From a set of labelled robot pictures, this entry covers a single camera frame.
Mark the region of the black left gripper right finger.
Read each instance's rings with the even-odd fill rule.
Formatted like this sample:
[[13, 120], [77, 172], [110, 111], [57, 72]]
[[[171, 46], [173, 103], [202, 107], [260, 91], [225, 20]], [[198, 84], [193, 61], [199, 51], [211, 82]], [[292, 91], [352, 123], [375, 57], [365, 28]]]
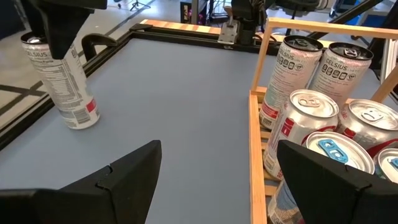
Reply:
[[288, 140], [277, 159], [305, 224], [398, 224], [398, 184]]

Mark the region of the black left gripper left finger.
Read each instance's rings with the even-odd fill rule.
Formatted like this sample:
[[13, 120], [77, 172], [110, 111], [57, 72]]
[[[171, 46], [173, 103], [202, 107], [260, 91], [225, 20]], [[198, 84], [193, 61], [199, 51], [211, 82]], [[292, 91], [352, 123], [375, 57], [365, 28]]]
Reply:
[[0, 190], [0, 224], [145, 224], [161, 161], [153, 140], [58, 190]]

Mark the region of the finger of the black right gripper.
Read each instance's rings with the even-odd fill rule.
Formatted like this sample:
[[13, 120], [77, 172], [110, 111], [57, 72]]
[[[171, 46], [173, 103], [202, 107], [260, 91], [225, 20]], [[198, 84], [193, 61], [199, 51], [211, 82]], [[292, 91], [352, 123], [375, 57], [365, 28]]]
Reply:
[[86, 8], [42, 8], [40, 14], [50, 53], [54, 59], [64, 59], [77, 33], [93, 13]]
[[31, 3], [30, 0], [21, 0], [27, 21], [35, 36], [44, 35], [44, 25], [39, 10]]

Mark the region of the blue silver Red Bull can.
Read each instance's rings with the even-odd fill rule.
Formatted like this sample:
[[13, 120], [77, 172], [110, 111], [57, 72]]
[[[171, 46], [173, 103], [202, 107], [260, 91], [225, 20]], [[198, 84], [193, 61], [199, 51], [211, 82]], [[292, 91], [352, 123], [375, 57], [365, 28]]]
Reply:
[[[371, 156], [352, 139], [331, 131], [310, 134], [303, 146], [361, 171], [375, 171]], [[268, 206], [273, 224], [304, 224], [304, 219], [286, 181], [282, 180]]]
[[378, 152], [374, 158], [374, 174], [398, 184], [398, 149], [389, 148]]

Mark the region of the white Celsius drink can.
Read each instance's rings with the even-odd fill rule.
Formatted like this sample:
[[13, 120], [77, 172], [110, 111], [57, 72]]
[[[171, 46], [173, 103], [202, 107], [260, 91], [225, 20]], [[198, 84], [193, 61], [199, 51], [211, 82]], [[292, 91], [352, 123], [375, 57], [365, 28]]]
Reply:
[[306, 36], [284, 38], [259, 111], [260, 122], [265, 128], [274, 127], [282, 104], [290, 94], [305, 88], [323, 54], [322, 49], [321, 42]]
[[74, 45], [63, 59], [54, 59], [43, 37], [28, 32], [21, 37], [22, 47], [47, 89], [55, 106], [70, 129], [94, 125], [100, 112]]

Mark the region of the silver Diet Coke can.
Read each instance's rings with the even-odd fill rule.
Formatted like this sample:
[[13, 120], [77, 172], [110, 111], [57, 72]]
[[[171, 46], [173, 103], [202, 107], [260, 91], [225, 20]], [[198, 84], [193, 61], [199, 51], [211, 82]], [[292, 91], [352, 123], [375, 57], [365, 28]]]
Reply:
[[338, 124], [339, 107], [329, 96], [313, 90], [295, 90], [284, 101], [275, 126], [267, 141], [263, 162], [266, 171], [278, 180], [283, 174], [277, 159], [280, 140], [304, 145], [313, 132], [334, 131]]
[[335, 131], [374, 157], [383, 149], [398, 148], [398, 112], [375, 101], [356, 99], [340, 110]]

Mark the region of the red can sideways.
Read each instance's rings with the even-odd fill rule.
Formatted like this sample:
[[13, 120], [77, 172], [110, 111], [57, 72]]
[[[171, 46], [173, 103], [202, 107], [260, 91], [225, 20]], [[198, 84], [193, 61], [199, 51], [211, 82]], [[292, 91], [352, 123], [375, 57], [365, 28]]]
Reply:
[[342, 107], [369, 68], [374, 54], [361, 46], [334, 42], [325, 50], [308, 86]]

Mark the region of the wooden slatted shelf tray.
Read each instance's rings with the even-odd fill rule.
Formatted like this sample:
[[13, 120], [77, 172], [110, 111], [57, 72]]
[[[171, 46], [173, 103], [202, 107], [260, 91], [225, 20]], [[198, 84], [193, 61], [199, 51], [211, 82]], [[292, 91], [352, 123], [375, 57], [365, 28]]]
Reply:
[[266, 197], [274, 195], [277, 189], [276, 186], [265, 183], [266, 180], [275, 181], [276, 179], [270, 176], [263, 168], [262, 153], [267, 148], [264, 140], [269, 139], [271, 133], [269, 131], [261, 131], [260, 128], [259, 104], [262, 103], [262, 98], [264, 97], [267, 88], [258, 85], [262, 76], [262, 69], [266, 59], [269, 39], [272, 29], [275, 27], [398, 40], [398, 29], [349, 26], [312, 21], [295, 21], [278, 17], [270, 17], [267, 19], [248, 102], [251, 224], [271, 224], [267, 221]]

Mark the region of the black tripod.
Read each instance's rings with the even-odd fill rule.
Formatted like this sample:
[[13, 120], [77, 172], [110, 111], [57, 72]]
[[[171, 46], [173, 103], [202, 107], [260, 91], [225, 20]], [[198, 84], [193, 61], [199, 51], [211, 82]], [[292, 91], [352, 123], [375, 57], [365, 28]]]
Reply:
[[140, 9], [150, 9], [150, 8], [151, 7], [148, 4], [139, 2], [139, 0], [134, 0], [134, 2], [132, 3], [132, 6], [130, 8], [130, 11], [140, 10]]

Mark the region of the blue table mat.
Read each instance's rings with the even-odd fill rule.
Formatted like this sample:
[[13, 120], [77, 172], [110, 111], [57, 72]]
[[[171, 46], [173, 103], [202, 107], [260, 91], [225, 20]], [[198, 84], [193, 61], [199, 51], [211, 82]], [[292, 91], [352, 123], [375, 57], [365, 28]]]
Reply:
[[248, 95], [257, 55], [132, 39], [88, 79], [100, 119], [55, 109], [0, 151], [0, 189], [60, 189], [158, 139], [146, 224], [250, 224]]

